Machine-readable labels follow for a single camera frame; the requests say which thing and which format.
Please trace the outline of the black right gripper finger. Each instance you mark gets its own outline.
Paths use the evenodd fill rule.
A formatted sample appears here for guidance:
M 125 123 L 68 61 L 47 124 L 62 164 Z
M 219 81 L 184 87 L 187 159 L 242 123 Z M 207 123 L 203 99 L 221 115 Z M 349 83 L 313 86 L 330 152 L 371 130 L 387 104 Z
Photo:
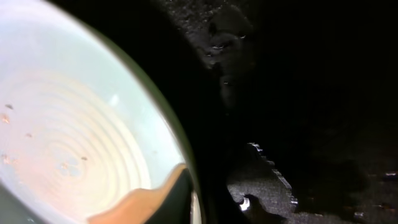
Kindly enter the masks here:
M 191 224 L 193 184 L 187 168 L 182 168 L 160 207 L 145 224 Z

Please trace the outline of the mint green plate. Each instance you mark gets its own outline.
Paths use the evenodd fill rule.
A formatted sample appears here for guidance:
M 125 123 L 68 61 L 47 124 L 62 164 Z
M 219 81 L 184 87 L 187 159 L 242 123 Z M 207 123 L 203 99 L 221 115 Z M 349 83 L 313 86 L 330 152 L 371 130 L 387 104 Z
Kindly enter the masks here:
M 1 222 L 145 223 L 190 143 L 164 96 L 118 46 L 46 1 L 1 2 Z

